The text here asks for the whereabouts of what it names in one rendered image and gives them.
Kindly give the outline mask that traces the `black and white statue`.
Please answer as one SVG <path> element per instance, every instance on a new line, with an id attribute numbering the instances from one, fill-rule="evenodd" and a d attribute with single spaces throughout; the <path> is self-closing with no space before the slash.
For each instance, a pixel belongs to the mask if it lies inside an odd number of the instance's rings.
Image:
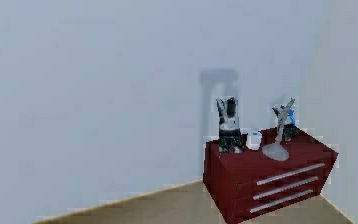
<path id="1" fill-rule="evenodd" d="M 242 134 L 239 127 L 239 117 L 237 114 L 237 101 L 230 97 L 223 101 L 216 99 L 219 113 L 219 152 L 228 154 L 230 149 L 234 153 L 243 152 Z"/>

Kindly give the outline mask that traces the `small white box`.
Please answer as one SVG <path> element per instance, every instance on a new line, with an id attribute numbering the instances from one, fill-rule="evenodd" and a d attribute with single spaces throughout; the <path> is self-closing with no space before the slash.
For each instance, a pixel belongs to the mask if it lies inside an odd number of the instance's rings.
<path id="1" fill-rule="evenodd" d="M 246 146 L 251 150 L 258 150 L 260 148 L 262 134 L 259 130 L 249 130 L 247 132 Z"/>

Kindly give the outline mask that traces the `dark red chest of drawers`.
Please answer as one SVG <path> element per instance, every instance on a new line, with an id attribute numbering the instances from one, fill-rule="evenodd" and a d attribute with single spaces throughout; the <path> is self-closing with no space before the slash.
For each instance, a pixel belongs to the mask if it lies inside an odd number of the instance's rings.
<path id="1" fill-rule="evenodd" d="M 320 194 L 338 153 L 304 131 L 283 147 L 289 158 L 276 161 L 260 149 L 221 154 L 218 141 L 206 143 L 203 183 L 227 224 Z"/>

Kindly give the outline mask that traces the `grey desk lamp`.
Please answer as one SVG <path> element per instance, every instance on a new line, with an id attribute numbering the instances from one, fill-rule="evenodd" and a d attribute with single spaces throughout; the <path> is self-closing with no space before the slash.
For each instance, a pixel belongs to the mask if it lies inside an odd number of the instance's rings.
<path id="1" fill-rule="evenodd" d="M 289 158 L 288 151 L 281 145 L 284 133 L 284 124 L 289 115 L 289 110 L 295 102 L 294 98 L 291 98 L 288 104 L 284 108 L 280 108 L 278 114 L 278 126 L 277 126 L 277 136 L 275 142 L 267 144 L 262 147 L 262 153 L 270 159 L 276 161 L 286 161 Z"/>

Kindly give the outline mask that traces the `dark figure with blue patch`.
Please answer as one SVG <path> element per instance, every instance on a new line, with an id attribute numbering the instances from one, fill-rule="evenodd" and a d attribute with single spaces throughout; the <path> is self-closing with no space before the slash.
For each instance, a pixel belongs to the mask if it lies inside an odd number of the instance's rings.
<path id="1" fill-rule="evenodd" d="M 284 108 L 285 107 L 283 105 L 281 105 L 280 107 L 272 108 L 277 118 L 279 118 L 279 115 Z M 299 133 L 297 131 L 295 123 L 296 120 L 294 118 L 294 110 L 290 109 L 284 122 L 283 138 L 285 141 L 290 141 L 292 138 L 298 137 Z"/>

